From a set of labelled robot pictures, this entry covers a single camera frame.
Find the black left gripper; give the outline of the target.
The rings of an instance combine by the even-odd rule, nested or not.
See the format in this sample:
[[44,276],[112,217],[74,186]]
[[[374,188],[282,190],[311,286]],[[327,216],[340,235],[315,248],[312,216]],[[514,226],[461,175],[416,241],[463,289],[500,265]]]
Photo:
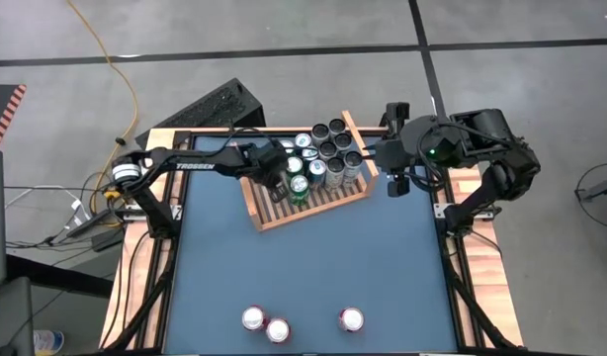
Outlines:
[[289,156],[278,141],[253,146],[248,158],[252,165],[247,177],[269,188],[269,197],[273,203],[278,204],[290,196],[289,187],[281,183]]

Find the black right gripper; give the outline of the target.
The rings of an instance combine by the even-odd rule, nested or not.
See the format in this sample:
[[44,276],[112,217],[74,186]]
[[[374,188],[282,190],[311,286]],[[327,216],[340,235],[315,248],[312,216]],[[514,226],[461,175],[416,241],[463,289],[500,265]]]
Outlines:
[[[408,102],[387,103],[387,121],[390,130],[401,130],[409,119]],[[399,176],[416,163],[416,135],[399,133],[385,136],[375,143],[368,144],[368,158],[386,174],[393,175],[388,181],[388,195],[401,197],[410,192],[410,180]]]

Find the wooden slatted shelf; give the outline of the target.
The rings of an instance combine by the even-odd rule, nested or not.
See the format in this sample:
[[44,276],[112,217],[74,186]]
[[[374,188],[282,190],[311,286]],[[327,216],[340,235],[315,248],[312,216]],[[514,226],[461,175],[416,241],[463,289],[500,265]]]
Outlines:
[[376,165],[366,161],[354,184],[334,192],[323,188],[313,190],[308,202],[298,207],[292,206],[287,199],[273,203],[267,189],[248,178],[242,178],[240,186],[247,212],[257,230],[263,232],[369,198],[373,195],[378,178]]

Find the red Coca-Cola can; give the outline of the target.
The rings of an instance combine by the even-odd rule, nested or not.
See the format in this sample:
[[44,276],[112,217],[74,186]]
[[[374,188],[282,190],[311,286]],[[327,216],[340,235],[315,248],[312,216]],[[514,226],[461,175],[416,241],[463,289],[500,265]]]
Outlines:
[[270,342],[285,343],[291,336],[291,327],[285,319],[275,317],[269,320],[265,333]]
[[338,316],[339,326],[348,332],[356,332],[362,329],[364,326],[364,315],[355,307],[348,307],[343,309]]
[[242,326],[249,331],[262,330],[268,324],[264,310],[259,306],[249,306],[241,315]]

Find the black power adapter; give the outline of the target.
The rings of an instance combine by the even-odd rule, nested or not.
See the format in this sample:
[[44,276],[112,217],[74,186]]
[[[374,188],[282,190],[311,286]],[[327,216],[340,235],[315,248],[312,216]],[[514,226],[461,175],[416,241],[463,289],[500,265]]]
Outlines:
[[125,231],[122,227],[107,230],[91,237],[91,247],[95,252],[101,252],[124,240]]

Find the grey metal stand base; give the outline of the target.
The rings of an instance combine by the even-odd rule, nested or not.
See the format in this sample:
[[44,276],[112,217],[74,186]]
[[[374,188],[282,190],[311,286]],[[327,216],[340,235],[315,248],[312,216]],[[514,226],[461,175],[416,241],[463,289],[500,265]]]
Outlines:
[[577,188],[575,195],[579,201],[585,202],[591,202],[596,198],[607,196],[607,179],[586,189]]

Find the black floor beam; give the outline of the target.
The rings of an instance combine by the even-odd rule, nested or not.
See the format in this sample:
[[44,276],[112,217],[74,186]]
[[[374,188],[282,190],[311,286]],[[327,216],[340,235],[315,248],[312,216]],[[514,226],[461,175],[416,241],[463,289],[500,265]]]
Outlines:
[[91,297],[109,298],[114,283],[102,277],[42,264],[14,255],[6,258],[6,280],[26,277],[33,285]]

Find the white blue yellow bag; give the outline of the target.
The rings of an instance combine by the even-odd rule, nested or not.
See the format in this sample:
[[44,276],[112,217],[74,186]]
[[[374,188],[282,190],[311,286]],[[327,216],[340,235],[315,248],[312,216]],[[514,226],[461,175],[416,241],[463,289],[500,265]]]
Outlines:
[[33,332],[35,356],[55,356],[64,345],[64,334],[58,330],[35,330]]

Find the black aluminium table frame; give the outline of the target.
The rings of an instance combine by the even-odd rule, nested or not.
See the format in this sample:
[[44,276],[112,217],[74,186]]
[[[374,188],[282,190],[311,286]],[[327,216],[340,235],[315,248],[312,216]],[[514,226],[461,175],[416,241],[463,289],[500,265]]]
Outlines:
[[[216,173],[166,173],[156,197],[180,196],[183,219],[171,293],[152,307],[143,344],[169,355],[399,354],[472,343],[468,310],[445,284],[430,197],[373,195],[260,232],[240,181]],[[241,315],[261,307],[291,336],[272,343]],[[364,315],[356,332],[339,313]]]

